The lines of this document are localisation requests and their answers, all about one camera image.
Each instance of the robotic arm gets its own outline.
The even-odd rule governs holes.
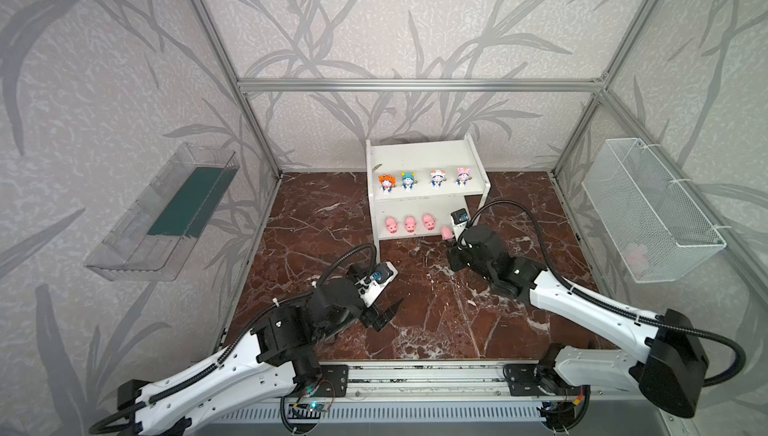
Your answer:
[[[353,265],[347,277],[326,282],[341,261],[362,249],[371,250],[370,268]],[[322,380],[315,344],[355,321],[380,331],[402,302],[385,311],[376,307],[376,299],[397,270],[389,262],[374,267],[375,261],[375,246],[358,246],[326,269],[313,291],[274,300],[225,349],[158,382],[132,380],[120,385],[118,412],[89,432],[170,436],[194,431],[264,399],[293,392],[310,396]],[[128,422],[114,424],[123,418]]]
[[[474,225],[479,214],[496,204],[522,209],[533,221],[546,265],[511,257],[496,232]],[[694,329],[690,320],[667,309],[664,315],[631,307],[561,277],[554,269],[542,229],[523,205],[492,201],[469,220],[464,209],[452,213],[456,239],[449,239],[453,271],[471,268],[505,297],[559,314],[601,335],[619,347],[588,350],[552,345],[536,367],[543,388],[599,385],[640,392],[653,404],[682,418],[692,418],[703,386],[731,379],[744,367],[744,349],[734,341]],[[736,354],[724,372],[706,378],[709,360],[700,338],[727,345]]]

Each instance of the brown marble surface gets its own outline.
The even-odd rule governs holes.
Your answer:
[[[503,197],[531,208],[542,223],[556,268],[596,290],[546,173],[493,172],[489,176],[488,200]],[[479,196],[467,199],[474,213]],[[286,175],[228,340],[273,297],[305,291],[341,254],[370,241],[369,214],[365,173]],[[498,205],[487,210],[481,221],[492,221],[511,254],[543,261],[525,214]],[[382,261],[391,261],[399,275],[377,304],[383,309],[404,297],[397,316],[381,332],[351,326],[332,344],[316,348],[321,360],[538,359],[550,342],[582,348],[590,342],[601,345],[595,335],[560,316],[491,294],[482,277],[470,271],[453,273],[439,236],[382,241],[381,252]]]

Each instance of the white wire mesh basket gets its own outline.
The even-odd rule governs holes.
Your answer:
[[[642,139],[607,139],[582,185],[637,282],[675,281],[725,248]]]

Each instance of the pink object in basket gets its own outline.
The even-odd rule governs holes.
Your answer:
[[[395,221],[395,218],[389,216],[384,224],[386,224],[386,229],[392,234],[397,232],[397,221]]]
[[[415,230],[416,230],[416,220],[413,218],[413,216],[408,216],[406,218],[406,231],[414,232]]]
[[[442,239],[444,241],[450,241],[451,239],[453,239],[453,231],[451,231],[451,229],[447,226],[442,227],[440,234],[442,234]]]
[[[435,218],[433,218],[431,214],[424,214],[422,220],[424,221],[424,227],[427,228],[428,231],[435,229]]]

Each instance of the leaf-patterned wallpaper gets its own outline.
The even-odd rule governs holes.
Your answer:
[[[206,0],[241,78],[596,78],[641,0]],[[363,169],[366,138],[475,135],[549,169],[585,94],[251,95],[285,169]]]
[[[683,168],[755,255],[768,261],[768,0],[665,0],[611,90]],[[672,307],[697,327],[735,338],[744,373],[706,388],[693,420],[702,436],[764,434],[768,424],[768,311],[722,255],[679,281],[633,282],[581,188],[606,138],[628,137],[601,109],[560,174],[583,236],[622,300]],[[731,354],[706,344],[711,373]]]
[[[207,355],[274,179],[187,0],[0,2],[0,434],[83,434]],[[84,268],[182,142],[241,169],[178,279]]]

